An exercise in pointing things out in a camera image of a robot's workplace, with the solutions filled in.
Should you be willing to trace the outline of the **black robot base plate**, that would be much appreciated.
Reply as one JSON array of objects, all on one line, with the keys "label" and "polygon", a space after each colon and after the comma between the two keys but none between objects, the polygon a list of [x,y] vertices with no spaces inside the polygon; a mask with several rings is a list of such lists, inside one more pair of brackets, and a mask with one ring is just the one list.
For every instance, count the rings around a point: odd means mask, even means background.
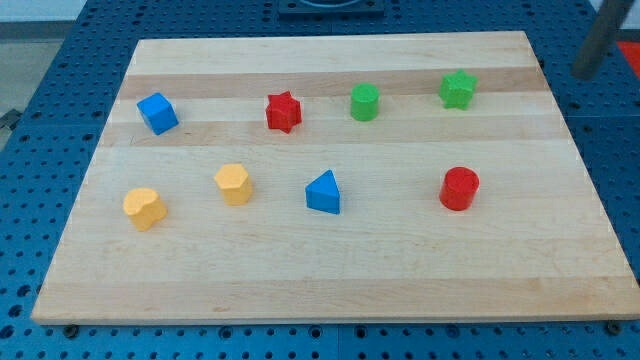
[{"label": "black robot base plate", "polygon": [[384,0],[277,0],[280,17],[382,15]]}]

